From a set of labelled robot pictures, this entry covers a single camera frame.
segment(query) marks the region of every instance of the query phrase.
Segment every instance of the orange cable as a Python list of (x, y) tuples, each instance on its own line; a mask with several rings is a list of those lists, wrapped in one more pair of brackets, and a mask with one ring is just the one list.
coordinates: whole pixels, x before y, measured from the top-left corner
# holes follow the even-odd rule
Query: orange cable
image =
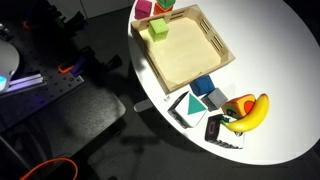
[(77, 167), (77, 164), (72, 161), (71, 159), (68, 159), (68, 158), (54, 158), (54, 159), (50, 159), (48, 161), (45, 161), (39, 165), (37, 165), (36, 167), (34, 167), (33, 169), (31, 169), (27, 174), (25, 174), (22, 178), (20, 178), (20, 180), (26, 180), (27, 178), (29, 178), (29, 176), (36, 170), (38, 170), (41, 166), (44, 166), (44, 165), (47, 165), (51, 162), (55, 162), (55, 161), (66, 161), (66, 162), (69, 162), (71, 163), (73, 166), (74, 166), (74, 169), (75, 169), (75, 174), (73, 176), (73, 180), (76, 180), (77, 176), (78, 176), (78, 167)]

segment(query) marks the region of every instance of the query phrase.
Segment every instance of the toy block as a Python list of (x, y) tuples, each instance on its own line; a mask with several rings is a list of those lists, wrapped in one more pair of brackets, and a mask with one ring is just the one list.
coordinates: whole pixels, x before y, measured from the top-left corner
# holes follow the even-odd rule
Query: toy block
[(208, 111), (214, 111), (224, 105), (228, 98), (221, 92), (219, 88), (201, 98), (201, 101), (208, 106)]
[(150, 21), (149, 34), (154, 42), (167, 38), (169, 28), (163, 18)]
[(170, 6), (165, 9), (158, 2), (156, 2), (153, 9), (153, 15), (166, 13), (166, 12), (172, 11), (172, 9), (173, 9), (173, 6)]
[(178, 121), (183, 128), (197, 126), (207, 108), (195, 95), (190, 92), (183, 93), (168, 109), (168, 113)]
[(142, 19), (149, 17), (151, 14), (152, 2), (147, 0), (138, 0), (135, 6), (135, 16), (136, 19)]
[(167, 9), (176, 3), (176, 0), (157, 0), (157, 2), (164, 8)]
[(242, 149), (244, 147), (245, 133), (235, 133), (220, 123), (222, 114), (208, 118), (205, 140), (228, 149)]
[(201, 96), (215, 89), (209, 75), (201, 76), (190, 83), (192, 92)]
[(226, 102), (222, 106), (222, 111), (235, 119), (241, 119), (250, 112), (255, 101), (256, 98), (253, 94), (247, 94)]

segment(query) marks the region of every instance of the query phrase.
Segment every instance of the wooden box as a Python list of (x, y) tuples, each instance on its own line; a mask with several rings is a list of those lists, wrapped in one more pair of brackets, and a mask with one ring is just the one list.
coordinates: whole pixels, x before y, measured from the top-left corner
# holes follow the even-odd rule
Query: wooden box
[[(153, 42), (149, 22), (163, 18), (167, 38)], [(131, 22), (131, 33), (166, 94), (235, 59), (197, 5)]]

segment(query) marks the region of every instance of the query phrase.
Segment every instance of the black floor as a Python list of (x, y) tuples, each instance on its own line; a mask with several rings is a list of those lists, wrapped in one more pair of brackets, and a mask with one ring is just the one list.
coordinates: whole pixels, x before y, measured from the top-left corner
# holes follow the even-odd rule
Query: black floor
[[(319, 42), (319, 13), (312, 10), (315, 8), (296, 1), (286, 2)], [(318, 145), (287, 163), (245, 165), (218, 157), (193, 144), (154, 108), (135, 112), (133, 105), (147, 97), (130, 62), (127, 42), (130, 11), (131, 7), (88, 19), (88, 28), (75, 37), (80, 48), (89, 45), (102, 62), (108, 62), (115, 54), (121, 57), (123, 65), (99, 82), (106, 84), (126, 107), (126, 113), (117, 123), (72, 157), (80, 167), (79, 179), (320, 179)], [(89, 84), (97, 83), (90, 76), (83, 78)]]

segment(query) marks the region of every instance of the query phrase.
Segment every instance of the pink block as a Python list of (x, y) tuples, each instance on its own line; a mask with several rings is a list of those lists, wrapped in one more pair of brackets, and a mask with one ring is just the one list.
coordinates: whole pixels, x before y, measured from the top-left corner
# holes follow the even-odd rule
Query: pink block
[(136, 19), (142, 19), (150, 16), (152, 8), (152, 2), (147, 0), (138, 0), (135, 7), (135, 16)]

